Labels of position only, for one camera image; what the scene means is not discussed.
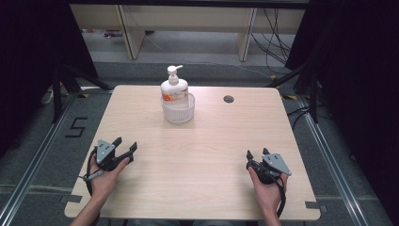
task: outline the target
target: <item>bottle label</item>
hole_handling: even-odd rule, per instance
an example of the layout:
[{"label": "bottle label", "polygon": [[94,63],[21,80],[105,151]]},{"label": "bottle label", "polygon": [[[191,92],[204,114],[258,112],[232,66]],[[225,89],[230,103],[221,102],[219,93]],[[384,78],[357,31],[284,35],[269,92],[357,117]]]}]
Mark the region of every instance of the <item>bottle label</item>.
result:
[{"label": "bottle label", "polygon": [[182,91],[175,91],[171,93],[162,93],[162,98],[166,102],[173,102],[183,100],[188,97],[188,89]]}]

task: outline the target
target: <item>hand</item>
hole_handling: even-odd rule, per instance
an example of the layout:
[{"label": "hand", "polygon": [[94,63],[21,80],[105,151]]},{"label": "hand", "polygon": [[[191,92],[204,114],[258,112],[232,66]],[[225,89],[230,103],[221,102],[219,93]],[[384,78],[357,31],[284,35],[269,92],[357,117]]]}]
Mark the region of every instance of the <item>hand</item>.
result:
[{"label": "hand", "polygon": [[[279,202],[281,201],[278,186],[276,184],[265,185],[259,180],[258,174],[256,174],[253,168],[248,168],[248,171],[250,178],[252,179],[257,201],[259,207],[261,208],[266,225],[280,225],[279,217],[277,216],[277,208],[279,207]],[[287,189],[288,175],[282,173],[280,177],[281,179],[278,179],[278,183],[281,186],[284,186],[285,192]]]},{"label": "hand", "polygon": [[[99,168],[96,164],[96,156],[97,154],[94,154],[90,159],[90,174],[94,173]],[[126,157],[114,170],[104,171],[100,176],[91,180],[91,197],[94,199],[107,199],[117,184],[118,176],[128,164],[129,157]]]}]

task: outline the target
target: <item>wooden table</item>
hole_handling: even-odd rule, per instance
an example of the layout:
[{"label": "wooden table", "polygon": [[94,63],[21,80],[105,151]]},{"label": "wooden table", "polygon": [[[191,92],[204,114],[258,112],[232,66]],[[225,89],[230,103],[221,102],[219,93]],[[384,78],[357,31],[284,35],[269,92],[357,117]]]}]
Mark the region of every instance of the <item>wooden table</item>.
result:
[{"label": "wooden table", "polygon": [[[283,220],[315,220],[318,209],[279,92],[266,88],[189,87],[196,98],[194,118],[165,120],[161,91],[153,86],[118,86],[104,112],[92,146],[122,137],[117,155],[137,141],[135,161],[120,175],[102,218],[262,219],[246,170],[247,150],[261,161],[263,147],[280,153],[289,178]],[[230,95],[230,104],[223,98]],[[85,162],[80,175],[86,171]],[[89,199],[77,179],[68,202],[74,218]]]}]

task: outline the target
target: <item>pump dispenser head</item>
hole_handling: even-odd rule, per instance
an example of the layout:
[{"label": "pump dispenser head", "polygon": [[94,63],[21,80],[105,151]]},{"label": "pump dispenser head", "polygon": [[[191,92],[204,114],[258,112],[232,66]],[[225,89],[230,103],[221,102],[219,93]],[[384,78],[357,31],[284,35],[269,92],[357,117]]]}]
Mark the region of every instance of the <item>pump dispenser head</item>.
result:
[{"label": "pump dispenser head", "polygon": [[168,67],[168,74],[169,74],[169,83],[172,86],[176,86],[179,83],[179,77],[176,75],[177,70],[182,68],[183,65],[180,66],[169,66]]}]

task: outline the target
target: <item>hand sanitizer bottle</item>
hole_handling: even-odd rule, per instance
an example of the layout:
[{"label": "hand sanitizer bottle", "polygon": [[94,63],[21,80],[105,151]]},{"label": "hand sanitizer bottle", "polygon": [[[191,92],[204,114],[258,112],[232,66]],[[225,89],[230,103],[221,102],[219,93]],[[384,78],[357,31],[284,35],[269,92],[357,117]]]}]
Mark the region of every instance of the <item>hand sanitizer bottle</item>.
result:
[{"label": "hand sanitizer bottle", "polygon": [[169,66],[169,79],[162,83],[161,92],[165,105],[170,108],[188,108],[188,84],[184,79],[177,76],[177,70],[180,66]]}]

